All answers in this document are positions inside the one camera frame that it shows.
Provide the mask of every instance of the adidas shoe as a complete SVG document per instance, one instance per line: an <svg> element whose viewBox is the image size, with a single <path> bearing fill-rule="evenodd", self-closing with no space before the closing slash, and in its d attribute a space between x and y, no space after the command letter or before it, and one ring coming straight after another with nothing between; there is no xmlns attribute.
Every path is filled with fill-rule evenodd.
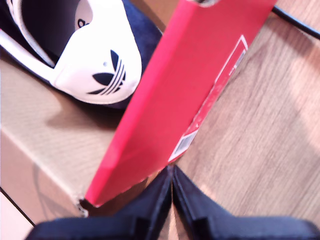
<svg viewBox="0 0 320 240"><path fill-rule="evenodd" d="M86 103L125 108L162 36L129 0L0 1L0 45Z"/></svg>

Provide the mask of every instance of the shoebox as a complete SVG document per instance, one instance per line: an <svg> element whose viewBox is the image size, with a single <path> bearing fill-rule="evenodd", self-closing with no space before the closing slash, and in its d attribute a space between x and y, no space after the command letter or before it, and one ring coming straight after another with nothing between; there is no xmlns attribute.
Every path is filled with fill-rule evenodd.
<svg viewBox="0 0 320 240"><path fill-rule="evenodd" d="M164 35L125 111L73 99L2 50L2 189L34 223L114 211L188 149L275 2L135 0Z"/></svg>

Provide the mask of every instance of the adidas trefoil logo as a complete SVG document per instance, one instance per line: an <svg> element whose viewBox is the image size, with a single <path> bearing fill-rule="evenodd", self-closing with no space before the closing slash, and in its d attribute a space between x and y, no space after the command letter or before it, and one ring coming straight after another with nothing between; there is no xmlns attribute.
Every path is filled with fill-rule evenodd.
<svg viewBox="0 0 320 240"><path fill-rule="evenodd" d="M118 54L114 51L110 51L112 65L114 69L114 73L110 72L101 72L92 75L92 77L101 85L106 87L100 88L95 91L87 92L87 94L91 95L108 95L114 94L115 92L119 91L121 86L124 84L126 80L126 71L125 66L122 63L122 60L119 60Z"/></svg>

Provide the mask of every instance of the red shoebox lid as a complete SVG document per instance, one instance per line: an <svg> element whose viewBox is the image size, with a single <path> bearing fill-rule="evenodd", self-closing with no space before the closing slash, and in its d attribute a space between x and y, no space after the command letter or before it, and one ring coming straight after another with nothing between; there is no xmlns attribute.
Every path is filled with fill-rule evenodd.
<svg viewBox="0 0 320 240"><path fill-rule="evenodd" d="M276 0L180 0L85 198L98 207L183 154Z"/></svg>

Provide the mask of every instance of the wooden surface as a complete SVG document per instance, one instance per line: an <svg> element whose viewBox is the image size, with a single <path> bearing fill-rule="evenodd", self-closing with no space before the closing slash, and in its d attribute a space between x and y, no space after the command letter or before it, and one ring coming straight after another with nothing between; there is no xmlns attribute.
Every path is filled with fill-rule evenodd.
<svg viewBox="0 0 320 240"><path fill-rule="evenodd" d="M277 5L320 30L319 0ZM178 165L234 215L320 227L320 41L271 13ZM187 239L176 216L160 239Z"/></svg>

